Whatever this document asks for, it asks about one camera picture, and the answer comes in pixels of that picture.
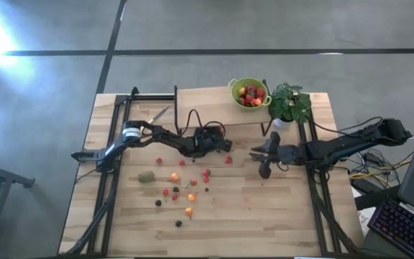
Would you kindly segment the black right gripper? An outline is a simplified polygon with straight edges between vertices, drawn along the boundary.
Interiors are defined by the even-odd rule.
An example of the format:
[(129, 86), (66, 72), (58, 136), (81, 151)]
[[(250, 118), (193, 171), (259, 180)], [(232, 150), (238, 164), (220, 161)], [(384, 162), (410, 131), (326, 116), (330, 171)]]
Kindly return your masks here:
[(250, 153), (252, 160), (260, 161), (259, 175), (262, 178), (269, 178), (272, 170), (271, 163), (280, 163), (282, 165), (302, 165), (303, 150), (299, 145), (280, 145), (280, 135), (277, 132), (271, 132), (270, 138), (266, 139), (263, 145), (252, 147)]

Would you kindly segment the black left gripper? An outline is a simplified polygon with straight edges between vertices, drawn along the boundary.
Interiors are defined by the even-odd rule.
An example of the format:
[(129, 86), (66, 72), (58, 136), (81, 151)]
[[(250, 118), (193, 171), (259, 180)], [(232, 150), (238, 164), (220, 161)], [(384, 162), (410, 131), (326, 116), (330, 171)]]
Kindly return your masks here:
[(220, 127), (196, 128), (190, 139), (193, 142), (193, 150), (190, 152), (190, 158), (202, 158), (213, 151), (231, 151), (231, 140), (225, 140), (223, 131)]

